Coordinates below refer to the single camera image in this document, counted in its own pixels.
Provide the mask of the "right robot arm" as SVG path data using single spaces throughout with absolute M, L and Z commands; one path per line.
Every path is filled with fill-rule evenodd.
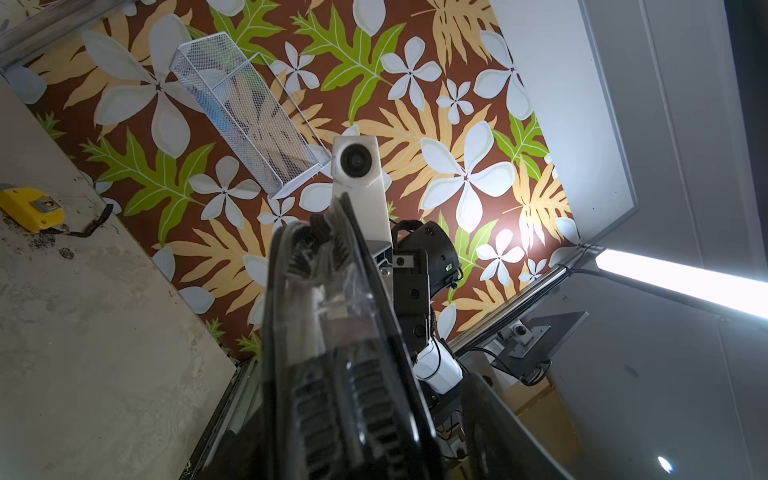
M 448 332 L 438 327 L 433 300 L 455 288 L 463 271 L 453 243 L 435 222 L 399 221 L 391 236 L 394 310 L 413 375 L 438 425 L 457 408 L 463 370 L 445 345 Z

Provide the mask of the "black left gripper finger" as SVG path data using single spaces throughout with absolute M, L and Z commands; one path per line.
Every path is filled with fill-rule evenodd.
M 460 409 L 474 479 L 570 479 L 477 373 L 460 384 Z

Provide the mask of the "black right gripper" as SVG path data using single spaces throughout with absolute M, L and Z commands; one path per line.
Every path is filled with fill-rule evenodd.
M 419 354 L 429 342 L 430 282 L 425 251 L 393 252 L 393 304 L 408 352 Z

